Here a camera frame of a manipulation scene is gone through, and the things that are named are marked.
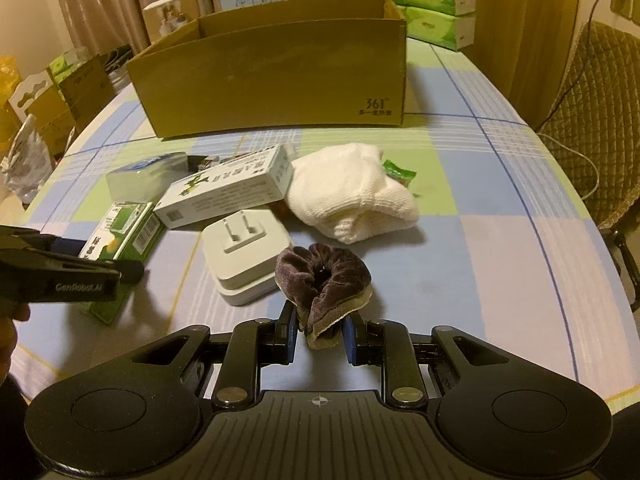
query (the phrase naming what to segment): human hand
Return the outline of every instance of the human hand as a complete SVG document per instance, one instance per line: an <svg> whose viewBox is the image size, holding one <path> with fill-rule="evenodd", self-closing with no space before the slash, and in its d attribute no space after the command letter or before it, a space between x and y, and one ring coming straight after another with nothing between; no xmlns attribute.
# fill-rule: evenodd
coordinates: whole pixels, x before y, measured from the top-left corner
<svg viewBox="0 0 640 480"><path fill-rule="evenodd" d="M31 317L29 305L21 303L14 311L13 318L16 321L28 321ZM4 383L9 367L11 366L11 354L18 344L18 333L15 330L13 320L8 317L0 317L0 384Z"/></svg>

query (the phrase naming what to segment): yellow bag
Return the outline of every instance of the yellow bag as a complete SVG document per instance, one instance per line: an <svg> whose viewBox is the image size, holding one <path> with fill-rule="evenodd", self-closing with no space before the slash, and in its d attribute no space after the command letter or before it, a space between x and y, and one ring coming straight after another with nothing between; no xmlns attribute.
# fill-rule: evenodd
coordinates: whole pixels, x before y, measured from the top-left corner
<svg viewBox="0 0 640 480"><path fill-rule="evenodd" d="M20 129L20 119L8 99L21 81L15 57L0 56L0 155L9 151L12 140Z"/></svg>

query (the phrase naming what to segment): power outlet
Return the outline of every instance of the power outlet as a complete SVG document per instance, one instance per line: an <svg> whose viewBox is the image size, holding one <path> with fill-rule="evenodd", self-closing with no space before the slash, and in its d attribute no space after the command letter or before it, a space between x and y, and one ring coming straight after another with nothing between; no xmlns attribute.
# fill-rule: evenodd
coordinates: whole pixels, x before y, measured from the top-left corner
<svg viewBox="0 0 640 480"><path fill-rule="evenodd" d="M631 20L636 25L640 25L640 0L634 0L634 10L631 13Z"/></svg>
<svg viewBox="0 0 640 480"><path fill-rule="evenodd" d="M634 0L611 0L611 12L619 14L624 18L630 20L634 7Z"/></svg>

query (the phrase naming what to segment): electrical cable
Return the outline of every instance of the electrical cable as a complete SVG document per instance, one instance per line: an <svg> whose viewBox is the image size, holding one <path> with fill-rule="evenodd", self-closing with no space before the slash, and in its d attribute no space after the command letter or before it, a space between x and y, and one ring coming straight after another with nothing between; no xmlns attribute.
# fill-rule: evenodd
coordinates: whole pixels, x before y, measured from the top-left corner
<svg viewBox="0 0 640 480"><path fill-rule="evenodd" d="M600 172L598 171L598 168L596 167L596 165L593 163L593 161L586 155L583 155L580 152L577 152L576 150L573 150L571 148L569 148L568 146L565 146L562 142L560 142L557 139L554 139L553 137L547 135L547 134L541 134L540 130L542 130L542 127L554 116L554 114L558 111L558 108L560 107L560 105L562 104L562 102L564 101L564 98L567 97L567 95L569 94L569 92L571 90L574 89L574 87L578 84L578 81L580 81L580 78L584 75L585 70L587 69L587 64L590 60L590 47L591 47L591 41L590 41L590 35L591 35L591 20L593 19L593 13L596 10L596 7L598 5L598 3L600 2L600 0L595 0L595 2L593 3L593 5L591 6L591 12L589 13L589 19L587 20L587 33L586 33L586 38L585 38L585 44L586 44L586 56L584 58L584 62L582 64L582 66L580 67L580 70L578 71L578 75L574 78L573 81L571 81L571 84L568 86L568 88L562 93L562 95L560 96L560 98L556 101L556 104L554 105L553 109L551 110L551 112L549 113L549 115L545 118L544 121L542 121L540 123L540 126L538 126L534 131L536 134L538 134L540 137L546 137L549 140L552 140L554 143L556 143L558 146L566 149L569 152L575 153L575 155L580 156L581 158L583 158L584 160L586 160L589 164L591 164L591 166L593 167L593 169L596 172L596 184L595 186L593 186L593 188L590 190L590 192L588 192L587 194L585 194L584 196L581 196L580 199L581 200L587 200L591 195L593 195L596 190L598 189L598 187L600 186Z"/></svg>
<svg viewBox="0 0 640 480"><path fill-rule="evenodd" d="M586 160L589 164L591 164L593 166L593 169L596 172L596 185L593 186L593 188L591 188L591 191L588 192L586 195L581 196L580 200L587 200L592 194L594 194L596 192L596 190L598 189L598 187L600 186L600 172L598 171L598 168L596 168L596 165L593 163L593 161L586 155L583 155L580 152L577 152L576 150L574 150L573 148L569 148L568 146L565 146L562 142L560 142L559 140L554 139L551 136L548 136L547 134L538 134L540 137L546 137L549 140L552 140L553 142L555 142L558 146L560 146L561 148L566 149L568 152L572 152L575 153L575 155L581 156L584 160Z"/></svg>

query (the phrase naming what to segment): brown velvet cloth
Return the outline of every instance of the brown velvet cloth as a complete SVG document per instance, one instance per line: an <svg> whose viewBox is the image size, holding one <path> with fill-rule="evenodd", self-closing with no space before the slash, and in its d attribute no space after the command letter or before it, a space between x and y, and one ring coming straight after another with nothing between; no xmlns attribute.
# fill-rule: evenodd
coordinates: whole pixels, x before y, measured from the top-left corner
<svg viewBox="0 0 640 480"><path fill-rule="evenodd" d="M300 330L312 348L334 345L337 321L371 297L369 269L348 249L324 244L284 249L276 261L275 277L296 305ZM318 341L321 335L324 341Z"/></svg>

